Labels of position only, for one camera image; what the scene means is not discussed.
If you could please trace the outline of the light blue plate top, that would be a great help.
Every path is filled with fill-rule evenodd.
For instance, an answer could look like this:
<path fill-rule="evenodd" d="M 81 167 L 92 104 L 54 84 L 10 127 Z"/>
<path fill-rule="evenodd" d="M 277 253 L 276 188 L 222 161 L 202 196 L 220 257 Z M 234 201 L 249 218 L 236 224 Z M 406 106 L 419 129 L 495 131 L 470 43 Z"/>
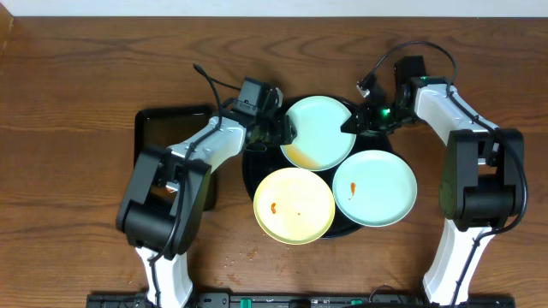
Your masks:
<path fill-rule="evenodd" d="M 290 145 L 280 148 L 296 167 L 312 171 L 330 169 L 343 161 L 354 147 L 356 135 L 341 130 L 351 112 L 335 98 L 300 99 L 289 107 L 286 115 L 296 130 L 296 137 Z"/>

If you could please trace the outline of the light blue plate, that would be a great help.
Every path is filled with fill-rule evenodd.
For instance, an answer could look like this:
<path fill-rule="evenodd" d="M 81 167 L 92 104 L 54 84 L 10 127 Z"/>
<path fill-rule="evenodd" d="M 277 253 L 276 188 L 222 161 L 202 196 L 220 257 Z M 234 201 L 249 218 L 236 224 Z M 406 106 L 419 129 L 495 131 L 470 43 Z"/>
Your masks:
<path fill-rule="evenodd" d="M 354 147 L 356 135 L 341 130 L 351 112 L 335 98 L 300 99 L 289 107 L 286 115 L 296 130 L 296 137 L 290 145 L 280 148 L 296 167 L 312 171 L 330 169 L 343 161 Z"/>
<path fill-rule="evenodd" d="M 380 228 L 401 221 L 414 207 L 414 171 L 387 151 L 360 151 L 338 167 L 331 188 L 338 209 L 352 222 Z"/>

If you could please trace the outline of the orange green sponge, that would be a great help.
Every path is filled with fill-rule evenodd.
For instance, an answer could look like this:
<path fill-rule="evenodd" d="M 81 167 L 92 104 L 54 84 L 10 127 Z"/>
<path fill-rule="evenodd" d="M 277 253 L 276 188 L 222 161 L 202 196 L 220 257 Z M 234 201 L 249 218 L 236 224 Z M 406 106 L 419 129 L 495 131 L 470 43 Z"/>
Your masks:
<path fill-rule="evenodd" d="M 251 173 L 262 167 L 267 150 L 264 138 L 265 133 L 259 127 L 252 128 L 247 132 L 242 161 L 242 170 L 246 173 Z"/>

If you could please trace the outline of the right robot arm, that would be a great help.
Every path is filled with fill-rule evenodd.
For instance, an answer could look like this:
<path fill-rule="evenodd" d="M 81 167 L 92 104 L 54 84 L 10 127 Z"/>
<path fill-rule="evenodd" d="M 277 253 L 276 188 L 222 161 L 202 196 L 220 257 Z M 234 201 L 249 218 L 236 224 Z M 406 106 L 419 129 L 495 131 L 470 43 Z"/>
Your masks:
<path fill-rule="evenodd" d="M 387 109 L 359 107 L 341 126 L 345 133 L 392 133 L 422 121 L 446 146 L 439 186 L 444 231 L 422 284 L 427 301 L 455 307 L 468 301 L 468 286 L 490 240 L 514 228 L 527 209 L 524 142 L 473 110 L 444 77 L 410 75 L 396 80 Z"/>

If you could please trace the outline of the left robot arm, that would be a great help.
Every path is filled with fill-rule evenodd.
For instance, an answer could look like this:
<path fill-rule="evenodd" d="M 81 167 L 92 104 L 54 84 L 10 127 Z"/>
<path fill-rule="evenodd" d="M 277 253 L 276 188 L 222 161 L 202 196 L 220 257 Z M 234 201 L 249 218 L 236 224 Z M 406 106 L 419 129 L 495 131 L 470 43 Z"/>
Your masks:
<path fill-rule="evenodd" d="M 116 228 L 146 266 L 150 307 L 183 307 L 191 297 L 187 251 L 217 168 L 249 145 L 287 145 L 295 138 L 282 103 L 279 88 L 247 82 L 190 138 L 166 148 L 151 145 L 137 156 Z"/>

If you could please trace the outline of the black rectangular tray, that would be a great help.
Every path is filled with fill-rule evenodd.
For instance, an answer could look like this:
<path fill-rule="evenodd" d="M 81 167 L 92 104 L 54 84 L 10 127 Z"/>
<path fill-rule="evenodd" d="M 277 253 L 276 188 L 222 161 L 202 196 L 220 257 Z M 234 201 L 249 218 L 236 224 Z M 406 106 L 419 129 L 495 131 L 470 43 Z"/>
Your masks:
<path fill-rule="evenodd" d="M 204 128 L 213 113 L 209 105 L 174 106 L 140 110 L 134 118 L 134 165 L 140 153 L 151 146 L 166 148 L 179 144 Z M 218 176 L 213 173 L 204 211 L 213 210 L 217 201 Z M 128 201 L 131 209 L 137 204 L 158 207 L 169 211 L 175 202 L 177 192 L 168 192 L 165 187 L 152 186 L 147 190 L 146 202 Z"/>

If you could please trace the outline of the yellow plate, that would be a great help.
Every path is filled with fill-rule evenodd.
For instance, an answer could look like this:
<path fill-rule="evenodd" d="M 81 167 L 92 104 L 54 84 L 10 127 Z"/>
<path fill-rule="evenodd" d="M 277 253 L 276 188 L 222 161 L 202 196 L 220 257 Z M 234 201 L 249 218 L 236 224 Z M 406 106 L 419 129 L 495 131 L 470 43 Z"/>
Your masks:
<path fill-rule="evenodd" d="M 328 231 L 336 204 L 330 187 L 318 175 L 306 169 L 284 168 L 259 183 L 253 212 L 260 227 L 274 240 L 304 245 Z"/>

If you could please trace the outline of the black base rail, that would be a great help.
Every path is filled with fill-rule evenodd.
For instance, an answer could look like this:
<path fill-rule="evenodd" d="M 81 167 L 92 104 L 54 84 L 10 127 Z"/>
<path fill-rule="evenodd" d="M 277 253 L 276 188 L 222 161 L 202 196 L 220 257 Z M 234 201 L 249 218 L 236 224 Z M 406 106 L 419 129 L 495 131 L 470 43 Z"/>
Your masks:
<path fill-rule="evenodd" d="M 86 308 L 142 308 L 153 303 L 143 293 L 89 294 Z M 190 297 L 187 308 L 340 308 L 340 307 L 428 307 L 417 296 L 377 293 L 372 296 L 230 295 L 200 293 Z"/>

